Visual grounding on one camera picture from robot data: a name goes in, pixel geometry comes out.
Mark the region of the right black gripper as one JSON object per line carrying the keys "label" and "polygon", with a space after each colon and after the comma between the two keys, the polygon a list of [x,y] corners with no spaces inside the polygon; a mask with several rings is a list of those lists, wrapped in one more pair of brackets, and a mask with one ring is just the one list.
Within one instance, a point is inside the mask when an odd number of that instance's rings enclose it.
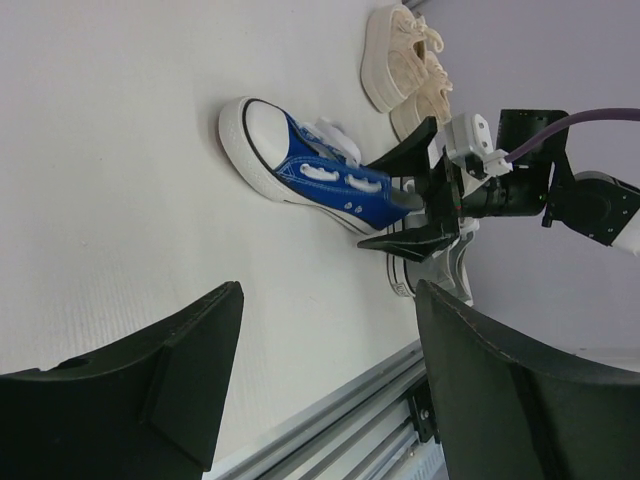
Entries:
{"label": "right black gripper", "polygon": [[361,240],[358,248],[421,263],[459,237],[458,220],[463,217],[523,217],[542,212],[550,183],[548,162],[518,161],[512,172],[488,177],[472,188],[463,184],[462,172],[451,161],[442,158],[431,167],[428,148],[437,132],[436,118],[427,117],[407,138],[367,165],[390,178],[413,179],[414,192],[425,202],[427,224]]}

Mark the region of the blue canvas sneaker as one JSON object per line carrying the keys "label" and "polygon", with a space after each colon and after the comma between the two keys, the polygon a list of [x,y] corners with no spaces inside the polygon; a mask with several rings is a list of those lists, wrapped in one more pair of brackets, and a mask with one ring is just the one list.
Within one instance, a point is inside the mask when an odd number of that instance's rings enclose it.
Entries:
{"label": "blue canvas sneaker", "polygon": [[424,207],[422,198],[361,166],[326,136],[262,99],[237,98],[218,120],[222,147],[260,195],[311,207],[362,235],[382,231]]}

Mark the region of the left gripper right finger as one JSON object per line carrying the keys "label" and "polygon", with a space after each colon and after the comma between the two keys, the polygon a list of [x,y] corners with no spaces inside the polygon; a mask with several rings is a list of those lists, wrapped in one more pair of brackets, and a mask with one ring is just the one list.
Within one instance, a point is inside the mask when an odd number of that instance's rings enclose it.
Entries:
{"label": "left gripper right finger", "polygon": [[433,283],[415,302],[450,478],[638,478],[638,373],[550,347]]}

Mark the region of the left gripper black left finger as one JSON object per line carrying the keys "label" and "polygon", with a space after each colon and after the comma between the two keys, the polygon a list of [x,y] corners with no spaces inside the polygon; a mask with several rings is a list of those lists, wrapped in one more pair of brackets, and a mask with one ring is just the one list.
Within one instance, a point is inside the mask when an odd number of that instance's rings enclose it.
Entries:
{"label": "left gripper black left finger", "polygon": [[1,378],[5,479],[199,479],[219,437],[244,306],[222,284],[47,370]]}

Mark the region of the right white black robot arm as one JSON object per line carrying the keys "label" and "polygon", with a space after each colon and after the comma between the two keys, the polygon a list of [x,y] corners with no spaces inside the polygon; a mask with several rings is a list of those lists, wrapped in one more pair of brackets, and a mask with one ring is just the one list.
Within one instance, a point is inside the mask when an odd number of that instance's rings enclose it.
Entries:
{"label": "right white black robot arm", "polygon": [[571,126],[639,119],[636,108],[562,110],[506,109],[498,137],[479,114],[461,114],[444,126],[445,145],[436,165],[427,148],[434,118],[372,163],[392,178],[411,177],[426,223],[379,235],[359,247],[422,262],[461,235],[463,218],[535,217],[556,221],[607,247],[639,253],[638,188],[597,171],[573,173],[566,153]]}

